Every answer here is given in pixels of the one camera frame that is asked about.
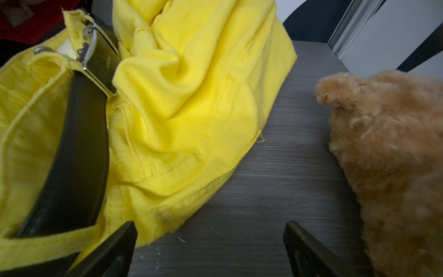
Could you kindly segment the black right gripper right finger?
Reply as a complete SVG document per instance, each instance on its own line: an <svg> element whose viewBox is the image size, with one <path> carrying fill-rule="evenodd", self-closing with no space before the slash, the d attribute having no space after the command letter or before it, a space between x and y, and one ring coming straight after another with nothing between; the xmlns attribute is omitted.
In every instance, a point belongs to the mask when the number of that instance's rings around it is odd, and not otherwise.
<svg viewBox="0 0 443 277"><path fill-rule="evenodd" d="M283 241L295 277L355 277L356 272L295 221Z"/></svg>

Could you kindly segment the red trousers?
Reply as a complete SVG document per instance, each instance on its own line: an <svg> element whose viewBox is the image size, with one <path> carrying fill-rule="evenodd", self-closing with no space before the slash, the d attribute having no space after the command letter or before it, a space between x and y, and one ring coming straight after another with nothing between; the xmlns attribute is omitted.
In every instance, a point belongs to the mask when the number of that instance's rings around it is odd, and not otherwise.
<svg viewBox="0 0 443 277"><path fill-rule="evenodd" d="M63 21L64 10L80 6L78 0L1 1L1 39L32 45Z"/></svg>

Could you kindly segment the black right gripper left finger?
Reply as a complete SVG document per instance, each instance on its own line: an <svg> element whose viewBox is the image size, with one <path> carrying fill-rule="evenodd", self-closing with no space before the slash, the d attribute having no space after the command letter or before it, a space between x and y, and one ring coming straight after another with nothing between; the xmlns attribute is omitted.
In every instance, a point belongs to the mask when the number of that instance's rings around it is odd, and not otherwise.
<svg viewBox="0 0 443 277"><path fill-rule="evenodd" d="M137 236L135 223L133 221L124 223L66 276L127 277Z"/></svg>

